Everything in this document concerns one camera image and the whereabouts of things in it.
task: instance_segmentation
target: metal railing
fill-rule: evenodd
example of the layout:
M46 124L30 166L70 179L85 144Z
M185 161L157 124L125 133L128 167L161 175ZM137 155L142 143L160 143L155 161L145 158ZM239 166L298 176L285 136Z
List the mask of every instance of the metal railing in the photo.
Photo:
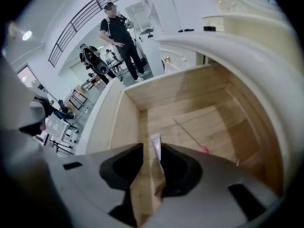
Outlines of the metal railing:
M118 0L91 0L87 3L68 23L65 29L60 34L53 50L48 58L48 61L56 66L62 52L65 50L75 34L97 13L103 10L103 7L108 2L116 2Z

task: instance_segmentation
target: ceiling light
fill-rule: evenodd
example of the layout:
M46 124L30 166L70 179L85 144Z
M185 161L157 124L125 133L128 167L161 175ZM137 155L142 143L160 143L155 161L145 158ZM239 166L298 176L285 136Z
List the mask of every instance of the ceiling light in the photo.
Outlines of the ceiling light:
M30 36L32 35L32 31L27 31L23 34L22 39L23 40L28 40Z

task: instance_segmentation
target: white sneaker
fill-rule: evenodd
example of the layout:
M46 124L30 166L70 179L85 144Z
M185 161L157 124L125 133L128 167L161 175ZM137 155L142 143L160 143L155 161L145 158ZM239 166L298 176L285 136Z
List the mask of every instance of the white sneaker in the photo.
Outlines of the white sneaker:
M138 73L138 75L139 75L139 76L145 76L145 75L148 75L149 73L151 73L151 71L150 71L150 70L147 70L147 71L144 71L143 74Z
M142 82L143 80L144 80L144 79L143 79L142 77L139 77L139 76L138 76L137 79L136 79L135 81L139 83L139 82Z

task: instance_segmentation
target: wooden box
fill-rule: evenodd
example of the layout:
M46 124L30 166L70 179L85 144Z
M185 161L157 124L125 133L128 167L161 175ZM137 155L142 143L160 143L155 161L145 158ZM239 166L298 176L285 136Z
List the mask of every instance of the wooden box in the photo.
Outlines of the wooden box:
M132 187L133 209L143 223L160 206L155 195L164 183L150 136L200 150L183 126L210 154L248 170L278 195L282 160L272 124L245 84L219 64L197 66L124 88L113 79L85 126L76 154L131 143L144 144L144 161Z

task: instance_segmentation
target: black t-shirt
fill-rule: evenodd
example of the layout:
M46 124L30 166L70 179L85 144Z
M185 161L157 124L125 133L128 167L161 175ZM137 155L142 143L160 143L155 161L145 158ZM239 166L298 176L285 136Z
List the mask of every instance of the black t-shirt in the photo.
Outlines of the black t-shirt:
M110 19L110 38L115 42L124 41L125 39L129 39L130 34L127 31L127 28L124 26L124 22L127 19L126 17L121 15L121 18L116 16L115 18ZM108 31L108 22L106 19L103 19L100 23L100 30Z

